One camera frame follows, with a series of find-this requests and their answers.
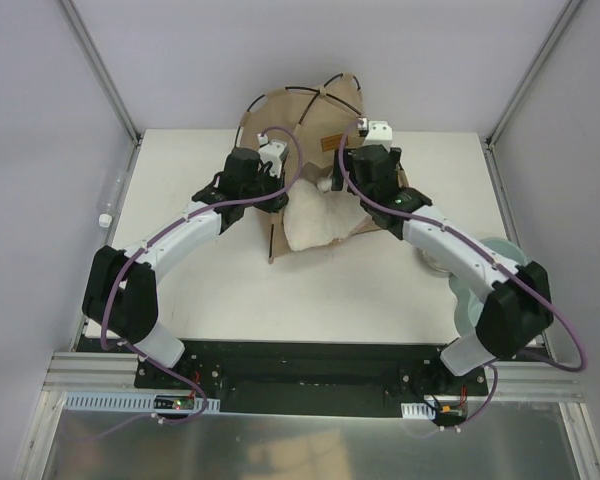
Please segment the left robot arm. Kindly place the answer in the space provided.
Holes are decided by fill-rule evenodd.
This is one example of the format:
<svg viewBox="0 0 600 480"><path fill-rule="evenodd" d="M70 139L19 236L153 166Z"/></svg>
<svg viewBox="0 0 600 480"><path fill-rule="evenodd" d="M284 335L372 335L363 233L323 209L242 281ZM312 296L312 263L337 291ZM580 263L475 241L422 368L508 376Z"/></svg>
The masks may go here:
<svg viewBox="0 0 600 480"><path fill-rule="evenodd" d="M184 387L191 365L184 343L158 320L158 285L194 249L224 233L250 206L276 213L288 196L288 145L271 141L257 150L236 147L223 170L194 194L180 216L147 239L123 249L100 248L94 255L82 312L158 363L156 375L168 388Z"/></svg>

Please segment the white fluffy cushion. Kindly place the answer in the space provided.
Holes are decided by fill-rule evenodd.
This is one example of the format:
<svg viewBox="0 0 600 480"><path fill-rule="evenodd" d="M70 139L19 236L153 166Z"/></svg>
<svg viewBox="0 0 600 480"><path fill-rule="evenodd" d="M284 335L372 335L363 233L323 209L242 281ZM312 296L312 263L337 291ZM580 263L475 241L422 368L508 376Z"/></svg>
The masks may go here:
<svg viewBox="0 0 600 480"><path fill-rule="evenodd" d="M344 240L371 220L357 196L342 191L321 192L305 179L298 180L288 196L283 226L294 252Z"/></svg>

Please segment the beige pet tent fabric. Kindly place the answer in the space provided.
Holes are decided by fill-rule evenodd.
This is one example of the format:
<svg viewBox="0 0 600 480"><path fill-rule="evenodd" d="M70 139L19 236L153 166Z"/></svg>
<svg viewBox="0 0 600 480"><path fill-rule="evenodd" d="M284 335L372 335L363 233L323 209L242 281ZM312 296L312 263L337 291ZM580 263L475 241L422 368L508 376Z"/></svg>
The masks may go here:
<svg viewBox="0 0 600 480"><path fill-rule="evenodd" d="M302 173L288 192L287 206L279 213L259 214L270 262L380 229L357 196L344 187L331 189L340 178L337 149L344 129L363 112L361 86L350 73L339 73L315 87L272 90L247 107L236 130L236 146L256 148L257 134L282 126L292 131L303 152L299 160L295 147L290 147L286 181L291 181L298 164Z"/></svg>

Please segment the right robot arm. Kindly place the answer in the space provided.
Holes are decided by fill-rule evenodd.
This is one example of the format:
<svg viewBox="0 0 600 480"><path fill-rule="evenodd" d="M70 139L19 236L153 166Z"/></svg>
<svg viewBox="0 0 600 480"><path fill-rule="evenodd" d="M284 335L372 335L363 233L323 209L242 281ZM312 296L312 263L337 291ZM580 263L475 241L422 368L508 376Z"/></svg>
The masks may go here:
<svg viewBox="0 0 600 480"><path fill-rule="evenodd" d="M430 369L432 387L453 394L466 374L497 359L508 359L552 325L546 270L534 261L522 265L461 232L432 201L397 180L397 147L341 147L335 160L337 186L358 196L380 228L427 252L481 302L476 326L448 344Z"/></svg>

